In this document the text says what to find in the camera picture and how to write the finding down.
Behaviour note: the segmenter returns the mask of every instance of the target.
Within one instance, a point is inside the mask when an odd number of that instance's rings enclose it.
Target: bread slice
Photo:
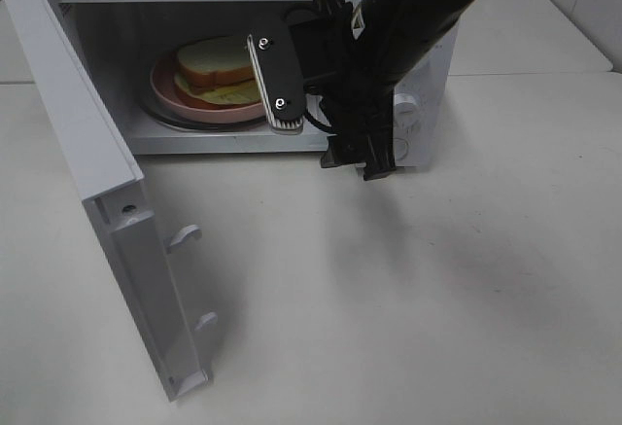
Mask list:
[[[246,38],[206,39],[177,50],[179,70],[196,89],[214,89],[252,80],[253,67]]]
[[[201,94],[191,91],[188,81],[180,73],[174,77],[175,93],[187,106],[196,109],[227,109],[256,104],[261,101],[255,80],[228,87],[220,87]]]

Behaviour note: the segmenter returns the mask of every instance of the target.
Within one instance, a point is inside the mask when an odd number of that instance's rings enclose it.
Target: white table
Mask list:
[[[0,83],[31,81],[0,1]],[[478,0],[461,21],[452,75],[607,72],[611,63],[549,0]]]
[[[450,80],[429,172],[143,159],[224,333],[168,404],[34,87],[0,87],[0,423],[617,425],[622,76]]]

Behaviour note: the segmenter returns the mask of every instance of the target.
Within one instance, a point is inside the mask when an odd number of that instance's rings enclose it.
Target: microwave knob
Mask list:
[[[393,151],[396,160],[406,159],[410,145],[403,138],[394,138]]]
[[[394,96],[393,122],[396,128],[408,129],[421,122],[421,99],[412,94]]]

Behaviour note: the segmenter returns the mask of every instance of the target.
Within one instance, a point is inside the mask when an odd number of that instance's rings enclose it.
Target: pink plate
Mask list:
[[[180,117],[206,124],[237,124],[265,116],[261,102],[250,106],[219,110],[189,107],[175,93],[174,75],[175,59],[168,54],[155,63],[150,81],[159,102]]]

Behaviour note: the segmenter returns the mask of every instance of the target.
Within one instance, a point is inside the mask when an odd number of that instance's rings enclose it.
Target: open microwave door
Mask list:
[[[86,213],[174,400],[208,380],[166,257],[200,230],[159,235],[143,173],[59,22],[59,0],[5,1]],[[202,321],[195,326],[213,320]]]

